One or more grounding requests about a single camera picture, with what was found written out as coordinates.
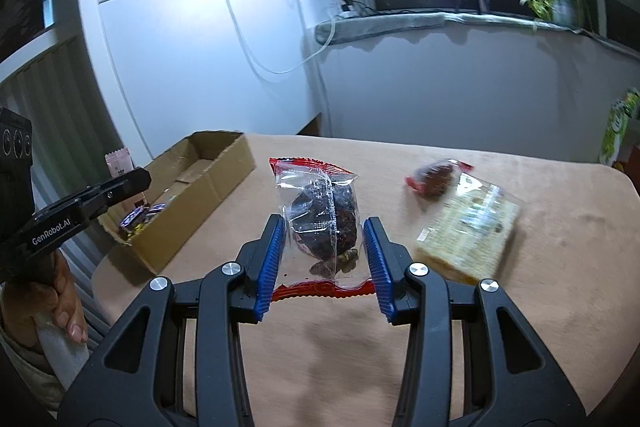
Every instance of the silver screw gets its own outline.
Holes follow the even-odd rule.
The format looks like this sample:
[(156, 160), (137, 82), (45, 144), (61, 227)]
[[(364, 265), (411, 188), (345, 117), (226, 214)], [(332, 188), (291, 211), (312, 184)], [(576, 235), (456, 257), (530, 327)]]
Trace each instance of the silver screw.
[(149, 283), (151, 290), (160, 291), (164, 290), (169, 282), (164, 277), (156, 277)]
[(418, 277), (422, 277), (429, 273), (429, 269), (427, 268), (427, 265), (425, 265), (424, 263), (410, 264), (409, 271)]
[(222, 266), (222, 273), (225, 275), (235, 275), (242, 267), (238, 263), (226, 263)]
[(497, 281), (494, 281), (493, 279), (482, 279), (480, 281), (480, 288), (485, 292), (493, 293), (498, 291), (500, 285), (498, 285)]

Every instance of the wooden table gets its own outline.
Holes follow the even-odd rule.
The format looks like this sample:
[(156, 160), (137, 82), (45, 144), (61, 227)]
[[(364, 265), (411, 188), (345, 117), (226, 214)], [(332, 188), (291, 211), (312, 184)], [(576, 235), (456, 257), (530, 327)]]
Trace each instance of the wooden table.
[[(278, 211), (270, 156), (306, 156), (360, 174), (360, 215), (380, 216), (410, 251), (425, 207), (403, 184), (422, 163), (456, 158), (528, 203), (499, 280), (558, 359), (591, 411), (640, 341), (640, 200), (620, 172), (489, 152), (302, 136), (249, 136), (256, 170), (215, 210), (163, 275), (199, 279), (259, 237)], [(95, 299), (112, 323), (151, 274), (120, 250), (100, 263)], [(375, 296), (274, 303), (242, 325), (244, 366), (257, 426), (391, 424), (408, 328), (392, 327)], [(454, 338), (452, 414), (462, 412), (461, 339)], [(193, 392), (193, 347), (186, 354)]]

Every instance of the open cardboard box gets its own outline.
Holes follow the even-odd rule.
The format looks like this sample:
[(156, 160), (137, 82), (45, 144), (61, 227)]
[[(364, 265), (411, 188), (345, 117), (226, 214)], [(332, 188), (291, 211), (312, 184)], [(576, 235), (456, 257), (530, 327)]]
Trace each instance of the open cardboard box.
[(144, 229), (129, 241), (120, 237), (118, 228), (127, 214), (121, 204), (98, 220), (111, 237), (158, 274), (254, 168), (244, 134), (200, 131), (145, 167), (151, 174), (146, 200), (168, 205)]

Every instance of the red snack package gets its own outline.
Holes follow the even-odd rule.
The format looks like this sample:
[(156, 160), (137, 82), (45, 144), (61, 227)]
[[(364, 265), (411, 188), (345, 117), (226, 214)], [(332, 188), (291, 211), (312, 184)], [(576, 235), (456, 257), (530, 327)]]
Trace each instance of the red snack package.
[(357, 175), (306, 158), (271, 158), (287, 240), (273, 301), (374, 292), (354, 190)]
[(461, 172), (471, 172), (473, 166), (458, 160), (441, 160), (421, 166), (404, 182), (423, 198), (439, 198), (452, 184), (456, 184)]

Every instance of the sleeve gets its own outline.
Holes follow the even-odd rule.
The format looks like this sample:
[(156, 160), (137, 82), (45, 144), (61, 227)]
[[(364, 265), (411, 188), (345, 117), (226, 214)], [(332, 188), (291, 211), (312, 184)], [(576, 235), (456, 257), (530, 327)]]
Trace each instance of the sleeve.
[(57, 411), (65, 394), (60, 381), (44, 355), (26, 349), (9, 337), (4, 330), (1, 314), (0, 347), (4, 349), (16, 371), (36, 399), (50, 411)]

